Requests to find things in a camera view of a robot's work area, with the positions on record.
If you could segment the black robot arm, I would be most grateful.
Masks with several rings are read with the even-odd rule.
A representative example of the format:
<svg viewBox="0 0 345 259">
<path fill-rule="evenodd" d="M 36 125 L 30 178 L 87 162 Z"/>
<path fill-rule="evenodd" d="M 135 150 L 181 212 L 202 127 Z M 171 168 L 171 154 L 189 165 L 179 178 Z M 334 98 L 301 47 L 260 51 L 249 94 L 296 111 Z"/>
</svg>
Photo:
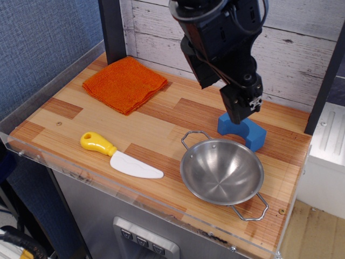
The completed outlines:
<svg viewBox="0 0 345 259">
<path fill-rule="evenodd" d="M 223 103 L 240 124 L 263 101 L 263 83 L 252 46 L 261 34 L 268 1 L 170 1 L 169 10 L 184 32 L 181 50 L 202 88 L 219 80 Z"/>
</svg>

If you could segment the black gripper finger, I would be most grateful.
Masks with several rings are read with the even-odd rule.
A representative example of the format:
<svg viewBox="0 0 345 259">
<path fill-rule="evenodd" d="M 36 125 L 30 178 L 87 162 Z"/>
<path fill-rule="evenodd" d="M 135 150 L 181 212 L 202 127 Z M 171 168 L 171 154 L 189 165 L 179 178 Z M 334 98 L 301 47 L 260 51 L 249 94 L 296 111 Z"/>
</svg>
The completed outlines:
<svg viewBox="0 0 345 259">
<path fill-rule="evenodd" d="M 240 89 L 226 85 L 220 89 L 220 94 L 227 113 L 234 124 L 239 125 L 250 115 L 250 108 L 241 95 Z"/>
<path fill-rule="evenodd" d="M 244 103 L 246 112 L 259 112 L 263 102 L 263 87 L 254 86 L 244 89 Z"/>
</svg>

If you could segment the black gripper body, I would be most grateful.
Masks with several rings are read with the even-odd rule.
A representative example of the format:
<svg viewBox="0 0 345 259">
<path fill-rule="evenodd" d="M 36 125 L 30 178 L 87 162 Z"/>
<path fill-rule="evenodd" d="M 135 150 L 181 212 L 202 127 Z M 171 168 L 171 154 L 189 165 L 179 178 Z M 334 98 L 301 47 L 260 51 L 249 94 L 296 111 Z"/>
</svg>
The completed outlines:
<svg viewBox="0 0 345 259">
<path fill-rule="evenodd" d="M 219 79 L 240 90 L 261 90 L 257 62 L 251 55 L 260 32 L 186 32 L 181 50 L 202 88 Z"/>
</svg>

